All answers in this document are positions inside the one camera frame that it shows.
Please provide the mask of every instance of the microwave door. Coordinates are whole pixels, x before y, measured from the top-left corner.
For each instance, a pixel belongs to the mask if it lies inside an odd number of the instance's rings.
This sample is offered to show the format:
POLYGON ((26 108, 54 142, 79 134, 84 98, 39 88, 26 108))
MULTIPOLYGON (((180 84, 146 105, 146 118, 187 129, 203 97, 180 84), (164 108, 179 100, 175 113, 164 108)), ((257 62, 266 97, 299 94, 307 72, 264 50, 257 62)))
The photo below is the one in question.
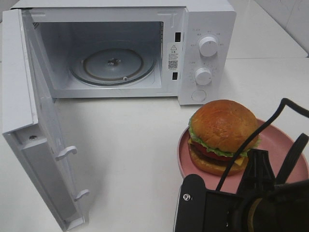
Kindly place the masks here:
POLYGON ((2 133, 63 231, 84 223, 31 15, 3 12, 2 133))

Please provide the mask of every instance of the hamburger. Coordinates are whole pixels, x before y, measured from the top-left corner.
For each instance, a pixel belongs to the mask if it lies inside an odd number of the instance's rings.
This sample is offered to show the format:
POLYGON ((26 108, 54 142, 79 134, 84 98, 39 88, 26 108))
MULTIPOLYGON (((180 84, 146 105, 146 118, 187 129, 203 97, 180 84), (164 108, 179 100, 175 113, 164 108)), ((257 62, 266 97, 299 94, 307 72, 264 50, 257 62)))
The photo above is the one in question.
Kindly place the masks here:
MULTIPOLYGON (((257 119, 245 106, 230 100, 211 101, 199 108, 189 121, 189 153, 202 171, 222 175, 243 142, 258 128, 257 119)), ((234 162, 229 175, 243 171, 247 152, 257 146, 256 136, 234 162)))

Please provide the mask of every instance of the lettuce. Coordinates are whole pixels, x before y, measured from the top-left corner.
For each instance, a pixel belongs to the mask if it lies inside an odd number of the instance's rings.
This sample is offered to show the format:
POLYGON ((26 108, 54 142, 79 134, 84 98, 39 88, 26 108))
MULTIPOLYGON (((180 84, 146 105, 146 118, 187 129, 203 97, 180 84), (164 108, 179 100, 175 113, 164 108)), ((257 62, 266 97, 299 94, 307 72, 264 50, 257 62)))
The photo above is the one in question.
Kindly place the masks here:
MULTIPOLYGON (((205 147, 207 149, 207 152, 214 152, 217 156, 225 156, 225 157, 233 157, 234 156, 234 153, 232 152, 224 152, 224 151, 221 151, 219 150, 218 148, 212 148, 212 147, 209 147, 206 143, 204 143, 200 138, 198 138, 194 131, 192 130, 191 128, 191 119, 189 120, 189 134, 191 136, 191 139, 194 141, 194 142, 197 142, 199 144, 201 144, 203 147, 205 147)), ((260 139, 258 139, 258 141, 256 142, 256 144, 254 145, 254 147, 257 147, 258 144, 260 142, 260 139)), ((250 149, 248 150, 245 150, 243 152, 241 152, 240 156, 241 157, 247 157, 247 153, 250 149)))

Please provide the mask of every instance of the white countertop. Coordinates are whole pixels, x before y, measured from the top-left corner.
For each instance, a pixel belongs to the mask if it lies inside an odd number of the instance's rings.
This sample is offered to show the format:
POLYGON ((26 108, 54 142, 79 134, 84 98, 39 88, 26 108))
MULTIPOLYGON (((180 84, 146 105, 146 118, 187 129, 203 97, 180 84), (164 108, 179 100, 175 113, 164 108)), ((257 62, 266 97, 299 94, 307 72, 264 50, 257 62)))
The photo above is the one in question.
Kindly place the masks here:
MULTIPOLYGON (((307 55, 254 1, 234 2, 238 18, 220 98, 244 104, 263 120, 283 97, 309 109, 309 59, 301 58, 307 55)), ((198 106, 134 98, 58 100, 56 108, 67 145, 78 148, 71 157, 77 187, 91 191, 81 199, 89 222, 72 231, 172 231, 182 183, 177 143, 198 106)), ((290 109, 274 125, 294 140, 309 135, 309 119, 290 109)), ((0 151, 0 231, 60 232, 2 136, 0 151)), ((308 146, 305 155, 309 159, 308 146)))

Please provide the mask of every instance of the black cable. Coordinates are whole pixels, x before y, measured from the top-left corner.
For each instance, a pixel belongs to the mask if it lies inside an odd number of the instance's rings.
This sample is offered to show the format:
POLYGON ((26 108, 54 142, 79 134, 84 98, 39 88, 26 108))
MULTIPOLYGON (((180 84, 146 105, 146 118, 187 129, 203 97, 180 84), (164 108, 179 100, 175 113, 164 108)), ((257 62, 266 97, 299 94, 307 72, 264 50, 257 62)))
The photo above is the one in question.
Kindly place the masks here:
POLYGON ((309 118, 309 111, 306 110, 305 108, 297 105, 293 101, 287 98, 282 98, 279 107, 275 111, 275 113, 267 120, 265 123, 263 123, 255 132, 253 132, 246 140, 245 142, 239 147, 239 149, 236 151, 234 154, 233 158, 229 161, 225 171, 223 172, 221 179, 217 185, 216 191, 220 191, 231 167, 233 166, 235 160, 239 157, 240 153, 245 149, 245 147, 251 142, 252 139, 254 139, 259 133, 262 132, 266 127, 268 127, 283 111, 285 106, 289 106, 291 109, 294 111, 298 112, 302 116, 308 117, 309 118))
POLYGON ((283 185, 286 182, 308 141, 309 137, 306 134, 301 133, 301 135, 293 143, 283 161, 278 175, 276 176, 276 185, 283 185))

